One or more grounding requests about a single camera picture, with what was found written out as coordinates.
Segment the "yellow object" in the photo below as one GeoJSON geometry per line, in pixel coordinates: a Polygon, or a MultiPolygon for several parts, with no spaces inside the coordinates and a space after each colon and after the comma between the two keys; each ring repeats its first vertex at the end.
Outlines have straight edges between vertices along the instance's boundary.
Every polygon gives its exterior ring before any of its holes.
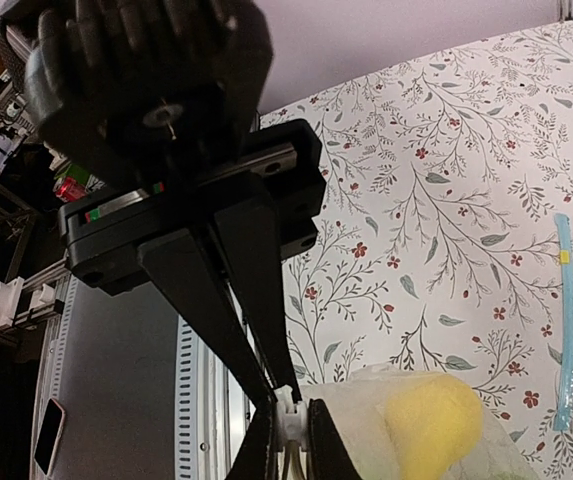
{"type": "Polygon", "coordinates": [[[393,396],[385,415],[402,480],[438,480],[482,437],[482,404],[451,375],[393,396]]]}

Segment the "red flower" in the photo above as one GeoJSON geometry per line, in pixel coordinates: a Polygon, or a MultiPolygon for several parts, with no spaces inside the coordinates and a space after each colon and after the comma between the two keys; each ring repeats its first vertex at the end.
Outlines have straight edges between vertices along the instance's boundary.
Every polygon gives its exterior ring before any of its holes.
{"type": "Polygon", "coordinates": [[[355,255],[355,258],[365,257],[366,250],[368,247],[364,245],[364,242],[359,242],[355,248],[353,248],[352,252],[355,255]]]}
{"type": "Polygon", "coordinates": [[[495,307],[493,312],[495,320],[504,320],[506,318],[504,317],[504,313],[506,313],[506,309],[504,307],[495,307]]]}
{"type": "Polygon", "coordinates": [[[399,258],[396,257],[390,257],[390,260],[387,262],[387,265],[389,267],[393,267],[393,268],[399,268],[399,264],[401,263],[401,260],[399,258]]]}
{"type": "Polygon", "coordinates": [[[304,294],[304,297],[306,298],[310,298],[311,300],[315,300],[315,298],[317,298],[317,290],[315,290],[315,287],[308,287],[306,289],[306,293],[304,294]]]}
{"type": "Polygon", "coordinates": [[[510,264],[515,265],[516,267],[520,267],[522,260],[523,260],[523,258],[521,255],[516,255],[513,253],[513,256],[510,259],[510,264]]]}
{"type": "Polygon", "coordinates": [[[524,369],[522,368],[522,366],[517,362],[511,362],[511,364],[508,365],[508,374],[511,376],[515,374],[520,375],[523,372],[523,370],[524,369]]]}
{"type": "Polygon", "coordinates": [[[528,408],[533,408],[539,405],[539,393],[533,393],[528,390],[524,395],[524,405],[526,405],[528,408]]]}

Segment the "white plastic clip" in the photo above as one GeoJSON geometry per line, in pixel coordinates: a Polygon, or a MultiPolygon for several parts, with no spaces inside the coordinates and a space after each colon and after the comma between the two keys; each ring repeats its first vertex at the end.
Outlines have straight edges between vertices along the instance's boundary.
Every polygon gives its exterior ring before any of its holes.
{"type": "Polygon", "coordinates": [[[293,401],[293,389],[288,385],[275,390],[277,397],[277,428],[279,450],[289,442],[295,442],[302,451],[308,451],[308,405],[293,401]]]}

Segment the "smartphone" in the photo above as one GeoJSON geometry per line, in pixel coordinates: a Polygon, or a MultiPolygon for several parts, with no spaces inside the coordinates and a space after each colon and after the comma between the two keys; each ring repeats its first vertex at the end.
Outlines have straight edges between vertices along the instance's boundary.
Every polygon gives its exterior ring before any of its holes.
{"type": "Polygon", "coordinates": [[[64,429],[66,412],[57,400],[51,398],[46,406],[46,413],[39,431],[37,447],[35,448],[35,462],[48,477],[53,470],[55,453],[64,429]]]}

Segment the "phone screen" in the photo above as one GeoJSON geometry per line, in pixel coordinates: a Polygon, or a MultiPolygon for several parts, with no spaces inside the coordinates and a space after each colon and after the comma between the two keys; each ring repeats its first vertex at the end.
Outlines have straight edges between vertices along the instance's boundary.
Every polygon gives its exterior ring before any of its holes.
{"type": "Polygon", "coordinates": [[[64,411],[54,400],[49,400],[46,413],[44,414],[42,429],[39,432],[37,447],[35,448],[35,461],[46,475],[50,474],[50,467],[63,421],[64,411]]]}

